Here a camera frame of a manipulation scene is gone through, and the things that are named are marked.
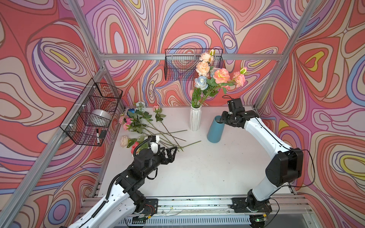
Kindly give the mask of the teal ceramic vase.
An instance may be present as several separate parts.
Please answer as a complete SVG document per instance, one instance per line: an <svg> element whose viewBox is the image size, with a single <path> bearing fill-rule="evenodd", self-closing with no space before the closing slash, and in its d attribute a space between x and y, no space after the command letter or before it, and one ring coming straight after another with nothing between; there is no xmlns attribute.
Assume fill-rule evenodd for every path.
<svg viewBox="0 0 365 228"><path fill-rule="evenodd" d="M207 134L207 139L211 143L218 143L221 140L225 124L221 121L221 116L216 116L212 121Z"/></svg>

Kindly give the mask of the large peach double rose stem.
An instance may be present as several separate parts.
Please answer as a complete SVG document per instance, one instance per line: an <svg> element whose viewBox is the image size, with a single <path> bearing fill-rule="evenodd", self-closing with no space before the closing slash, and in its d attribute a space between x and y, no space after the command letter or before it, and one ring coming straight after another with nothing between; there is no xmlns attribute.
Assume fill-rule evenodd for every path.
<svg viewBox="0 0 365 228"><path fill-rule="evenodd" d="M216 96L220 89L222 89L223 93L226 95L227 89L232 86L235 89L243 87L246 82L246 73L246 67L234 72L233 76L231 76L229 71L225 68L214 70L210 78L207 78L208 88L203 92L202 105L209 97Z"/></svg>

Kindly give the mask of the white ribbed vase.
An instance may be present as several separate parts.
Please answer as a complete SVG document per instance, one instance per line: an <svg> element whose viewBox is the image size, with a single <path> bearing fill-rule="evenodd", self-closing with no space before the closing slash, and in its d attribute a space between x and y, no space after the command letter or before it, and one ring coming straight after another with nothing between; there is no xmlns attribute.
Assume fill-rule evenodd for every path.
<svg viewBox="0 0 365 228"><path fill-rule="evenodd" d="M191 107L190 110L190 122L189 122L189 128L192 131L197 131L200 128L201 123L201 116L202 116L202 108L198 107Z"/></svg>

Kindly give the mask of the blue artificial rose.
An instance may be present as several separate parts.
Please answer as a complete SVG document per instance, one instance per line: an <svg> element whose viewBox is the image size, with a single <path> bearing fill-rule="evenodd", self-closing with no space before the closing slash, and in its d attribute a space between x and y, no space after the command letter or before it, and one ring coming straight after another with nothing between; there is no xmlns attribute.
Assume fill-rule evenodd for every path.
<svg viewBox="0 0 365 228"><path fill-rule="evenodd" d="M127 110L127 112L128 112L128 113L132 113L132 114L134 114L136 111L135 111L135 109L134 109L134 108L129 108L129 109Z"/></svg>

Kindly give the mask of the cream peach rose stem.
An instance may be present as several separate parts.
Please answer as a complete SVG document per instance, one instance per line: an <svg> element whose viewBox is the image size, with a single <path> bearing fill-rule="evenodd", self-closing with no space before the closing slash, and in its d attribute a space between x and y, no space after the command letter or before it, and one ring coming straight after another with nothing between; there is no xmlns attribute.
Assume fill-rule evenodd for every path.
<svg viewBox="0 0 365 228"><path fill-rule="evenodd" d="M204 52L200 55L199 61L196 65L196 72L199 76L206 78L210 77L211 67L214 63L215 49L211 49L209 52Z"/></svg>

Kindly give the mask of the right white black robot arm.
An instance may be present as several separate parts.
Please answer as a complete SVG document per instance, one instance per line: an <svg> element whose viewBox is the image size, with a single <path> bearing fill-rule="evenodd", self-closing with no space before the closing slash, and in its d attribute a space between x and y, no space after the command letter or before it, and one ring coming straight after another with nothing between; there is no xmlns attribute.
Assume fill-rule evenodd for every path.
<svg viewBox="0 0 365 228"><path fill-rule="evenodd" d="M245 110L239 98L231 98L229 111L222 112L220 122L232 127L244 129L250 133L265 149L271 158L265 169L265 178L249 190L243 203L234 203L235 211L258 212L269 203L269 198L285 183L290 183L302 175L303 151L292 148L279 139L253 110Z"/></svg>

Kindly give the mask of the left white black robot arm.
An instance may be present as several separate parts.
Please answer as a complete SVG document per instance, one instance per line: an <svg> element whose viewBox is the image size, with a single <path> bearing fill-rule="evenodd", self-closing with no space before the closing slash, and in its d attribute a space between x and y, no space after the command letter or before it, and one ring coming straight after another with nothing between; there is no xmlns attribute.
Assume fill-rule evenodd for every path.
<svg viewBox="0 0 365 228"><path fill-rule="evenodd" d="M139 191L149 174L159 165L174 162L177 147L152 146L134 156L134 160L109 184L106 195L70 228L112 228L129 215L142 212L146 197Z"/></svg>

